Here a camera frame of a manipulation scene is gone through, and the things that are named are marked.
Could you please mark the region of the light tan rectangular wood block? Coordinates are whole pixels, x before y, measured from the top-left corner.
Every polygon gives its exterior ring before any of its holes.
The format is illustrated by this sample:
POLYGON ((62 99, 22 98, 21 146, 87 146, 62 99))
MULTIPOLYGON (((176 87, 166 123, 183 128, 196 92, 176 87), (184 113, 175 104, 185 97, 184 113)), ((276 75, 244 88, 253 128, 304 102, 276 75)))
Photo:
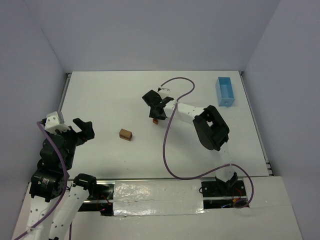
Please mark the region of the light tan rectangular wood block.
POLYGON ((131 138, 132 137, 132 132, 122 128, 119 131, 119 135, 121 137, 124 137, 124 138, 131 138))

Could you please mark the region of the blue plastic box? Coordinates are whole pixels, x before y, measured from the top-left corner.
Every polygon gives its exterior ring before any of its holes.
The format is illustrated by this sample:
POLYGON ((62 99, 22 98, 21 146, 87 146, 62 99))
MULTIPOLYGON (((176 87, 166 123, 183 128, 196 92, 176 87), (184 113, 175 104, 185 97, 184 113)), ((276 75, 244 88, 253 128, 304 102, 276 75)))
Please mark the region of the blue plastic box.
POLYGON ((230 77, 218 77, 216 84, 216 96, 219 107, 231 107, 235 101, 230 77))

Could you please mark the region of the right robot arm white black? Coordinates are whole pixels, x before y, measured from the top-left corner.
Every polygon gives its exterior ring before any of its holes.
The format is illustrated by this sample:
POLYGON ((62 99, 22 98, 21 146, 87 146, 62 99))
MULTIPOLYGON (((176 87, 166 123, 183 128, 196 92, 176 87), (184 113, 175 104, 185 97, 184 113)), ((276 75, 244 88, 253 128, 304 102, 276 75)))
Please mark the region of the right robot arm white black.
POLYGON ((171 176, 179 180, 195 180, 215 173, 215 180, 220 188, 230 190, 235 185, 238 175, 231 164, 228 150, 230 129, 216 107, 212 105, 196 107, 181 103, 168 95, 162 98, 154 90, 148 91, 142 99, 150 107, 151 119, 157 121, 169 119, 162 144, 162 158, 171 176), (215 159, 217 166, 214 169, 193 177, 180 177, 170 170, 166 159, 166 144, 174 118, 194 126, 199 142, 215 159))

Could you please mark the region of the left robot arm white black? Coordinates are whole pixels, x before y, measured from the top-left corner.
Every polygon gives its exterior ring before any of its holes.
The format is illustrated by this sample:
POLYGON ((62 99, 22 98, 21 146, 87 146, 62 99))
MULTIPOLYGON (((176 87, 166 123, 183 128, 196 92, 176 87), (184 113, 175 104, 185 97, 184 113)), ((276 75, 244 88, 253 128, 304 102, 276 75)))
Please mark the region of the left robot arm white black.
POLYGON ((94 139, 90 121, 73 119, 76 132, 57 115, 37 122, 45 136, 37 170, 30 180, 30 210, 25 240, 63 240, 83 202, 93 195, 96 177, 78 174, 68 186, 76 148, 94 139))

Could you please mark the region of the silver tape white foam board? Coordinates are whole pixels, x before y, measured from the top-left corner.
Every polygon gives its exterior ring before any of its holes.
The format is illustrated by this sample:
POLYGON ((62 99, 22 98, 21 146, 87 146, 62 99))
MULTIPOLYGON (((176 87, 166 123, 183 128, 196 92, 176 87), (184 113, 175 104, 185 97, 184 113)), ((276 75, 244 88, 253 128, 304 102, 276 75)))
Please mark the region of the silver tape white foam board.
POLYGON ((179 216, 205 212, 201 181, 142 180, 116 181, 113 191, 114 216, 179 216))

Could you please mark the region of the aluminium table edge rail left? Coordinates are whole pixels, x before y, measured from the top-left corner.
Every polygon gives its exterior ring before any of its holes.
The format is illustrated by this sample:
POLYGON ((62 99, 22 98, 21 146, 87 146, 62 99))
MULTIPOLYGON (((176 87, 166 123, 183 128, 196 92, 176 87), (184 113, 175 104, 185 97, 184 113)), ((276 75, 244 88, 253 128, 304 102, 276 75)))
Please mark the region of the aluminium table edge rail left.
POLYGON ((62 111, 63 104, 64 104, 64 101, 65 101, 65 97, 66 97, 66 94, 67 94, 67 91, 68 91, 69 83, 70 83, 70 80, 71 80, 71 76, 72 76, 71 72, 67 72, 66 73, 66 79, 65 79, 65 82, 64 82, 61 98, 60 98, 59 105, 58 105, 58 108, 57 108, 57 110, 59 112, 62 111))

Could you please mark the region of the aluminium table edge rail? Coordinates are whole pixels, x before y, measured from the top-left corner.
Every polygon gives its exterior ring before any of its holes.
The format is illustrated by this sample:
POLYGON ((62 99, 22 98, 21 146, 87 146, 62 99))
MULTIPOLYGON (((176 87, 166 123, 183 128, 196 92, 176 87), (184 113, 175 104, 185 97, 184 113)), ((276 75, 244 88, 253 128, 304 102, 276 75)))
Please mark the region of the aluminium table edge rail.
POLYGON ((70 80, 71 80, 71 76, 72 76, 71 72, 67 72, 66 73, 66 79, 65 79, 65 82, 64 82, 61 98, 60 98, 59 105, 58 105, 58 108, 57 108, 57 110, 59 112, 62 111, 63 104, 64 104, 64 101, 65 101, 65 97, 66 97, 66 94, 67 94, 67 91, 68 91, 69 83, 70 83, 70 80))
POLYGON ((272 166, 271 166, 270 160, 269 160, 269 158, 267 156, 266 148, 265 148, 265 145, 263 143, 263 139, 262 139, 262 136, 261 136, 261 133, 260 133, 260 130, 259 130, 259 126, 258 126, 258 123, 257 123, 257 119, 256 119, 256 116, 255 116, 254 110, 253 110, 253 106, 252 106, 252 103, 251 103, 251 100, 250 100, 250 97, 249 97, 249 94, 248 94, 248 90, 247 90, 246 85, 245 85, 244 72, 243 71, 239 71, 238 73, 239 73, 240 80, 241 80, 241 83, 242 83, 242 87, 243 87, 243 90, 244 90, 244 93, 245 93, 245 96, 246 96, 248 107, 249 107, 249 110, 250 110, 250 113, 251 113, 251 117, 252 117, 253 124, 254 124, 254 127, 255 127, 255 132, 256 132, 257 137, 258 137, 258 141, 259 141, 259 145, 260 145, 260 148, 261 148, 261 151, 262 151, 262 154, 263 154, 265 165, 266 165, 266 168, 268 170, 268 174, 269 174, 269 176, 274 176, 274 173, 273 173, 273 170, 272 170, 272 166))

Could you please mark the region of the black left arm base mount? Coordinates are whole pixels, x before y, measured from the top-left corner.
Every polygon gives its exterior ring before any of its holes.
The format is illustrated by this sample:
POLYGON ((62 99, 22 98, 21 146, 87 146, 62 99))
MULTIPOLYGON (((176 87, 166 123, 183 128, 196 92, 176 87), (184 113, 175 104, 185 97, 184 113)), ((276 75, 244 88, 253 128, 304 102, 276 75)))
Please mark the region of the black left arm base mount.
POLYGON ((74 178, 70 190, 59 209, 77 212, 96 212, 111 217, 113 210, 114 184, 99 183, 96 177, 79 174, 74 178))

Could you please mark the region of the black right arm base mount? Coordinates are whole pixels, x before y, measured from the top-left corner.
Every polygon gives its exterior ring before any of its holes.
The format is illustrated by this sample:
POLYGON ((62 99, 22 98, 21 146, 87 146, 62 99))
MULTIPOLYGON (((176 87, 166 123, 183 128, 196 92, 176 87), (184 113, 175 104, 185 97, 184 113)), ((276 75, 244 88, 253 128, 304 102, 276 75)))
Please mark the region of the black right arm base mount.
POLYGON ((236 172, 233 173, 231 179, 224 182, 217 177, 204 180, 198 190, 203 197, 244 197, 246 189, 244 182, 238 180, 236 172))

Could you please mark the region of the aluminium table edge rail right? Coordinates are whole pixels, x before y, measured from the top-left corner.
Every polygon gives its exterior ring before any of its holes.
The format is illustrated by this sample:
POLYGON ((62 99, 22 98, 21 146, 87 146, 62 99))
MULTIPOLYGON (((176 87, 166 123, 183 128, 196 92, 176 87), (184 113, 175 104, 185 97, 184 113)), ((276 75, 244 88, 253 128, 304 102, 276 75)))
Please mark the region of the aluminium table edge rail right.
POLYGON ((269 160, 269 158, 267 156, 266 148, 265 148, 265 145, 263 143, 263 139, 262 139, 262 136, 261 136, 261 133, 260 133, 260 130, 259 130, 259 126, 258 126, 258 123, 257 123, 257 119, 256 119, 256 116, 255 116, 254 110, 253 110, 253 106, 252 106, 252 103, 251 103, 251 100, 250 100, 250 97, 249 97, 249 94, 248 94, 248 90, 247 90, 246 85, 245 85, 244 72, 243 71, 239 71, 238 73, 239 73, 240 80, 241 80, 241 83, 242 83, 242 87, 243 87, 243 90, 244 90, 244 93, 245 93, 245 96, 246 96, 248 107, 249 107, 249 110, 250 110, 250 113, 251 113, 251 117, 252 117, 253 124, 254 124, 254 127, 255 127, 255 132, 256 132, 257 137, 258 137, 258 141, 259 141, 259 145, 260 145, 260 148, 261 148, 261 151, 262 151, 262 154, 263 154, 265 165, 266 165, 266 168, 268 170, 268 174, 269 174, 269 176, 274 176, 274 173, 273 173, 273 170, 272 170, 272 166, 271 166, 270 160, 269 160))

